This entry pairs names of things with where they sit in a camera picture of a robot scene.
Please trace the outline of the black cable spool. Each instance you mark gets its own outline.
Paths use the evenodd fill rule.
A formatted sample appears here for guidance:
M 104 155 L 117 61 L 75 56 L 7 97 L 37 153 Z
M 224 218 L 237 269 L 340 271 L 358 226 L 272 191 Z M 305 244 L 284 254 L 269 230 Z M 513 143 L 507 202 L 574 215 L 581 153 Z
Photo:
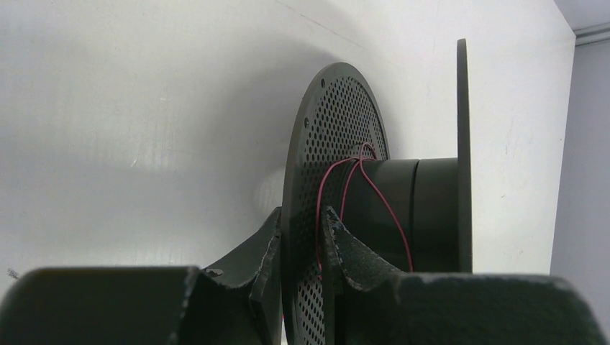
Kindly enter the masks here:
M 328 344 L 322 225 L 347 229 L 405 272 L 470 272 L 472 195 L 468 44 L 456 44 L 457 154 L 393 159 L 381 110 L 360 71 L 322 68 L 299 106 L 281 206 L 282 294 L 290 344 Z

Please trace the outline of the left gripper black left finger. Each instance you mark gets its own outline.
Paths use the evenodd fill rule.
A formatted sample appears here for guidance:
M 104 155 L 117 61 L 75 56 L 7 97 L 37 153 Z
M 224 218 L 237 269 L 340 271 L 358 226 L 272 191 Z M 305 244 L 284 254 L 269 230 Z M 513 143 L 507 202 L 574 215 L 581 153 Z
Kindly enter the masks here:
M 202 272 L 205 344 L 280 344 L 281 208 Z

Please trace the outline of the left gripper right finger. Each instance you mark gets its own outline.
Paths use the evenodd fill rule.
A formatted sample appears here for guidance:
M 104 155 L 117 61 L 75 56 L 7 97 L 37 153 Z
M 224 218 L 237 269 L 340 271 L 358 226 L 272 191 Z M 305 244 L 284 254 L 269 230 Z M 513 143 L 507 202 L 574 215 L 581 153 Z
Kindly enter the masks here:
M 359 300 L 374 295 L 392 275 L 403 272 L 352 234 L 333 207 L 324 207 L 321 225 L 325 305 L 337 305 L 340 299 Z

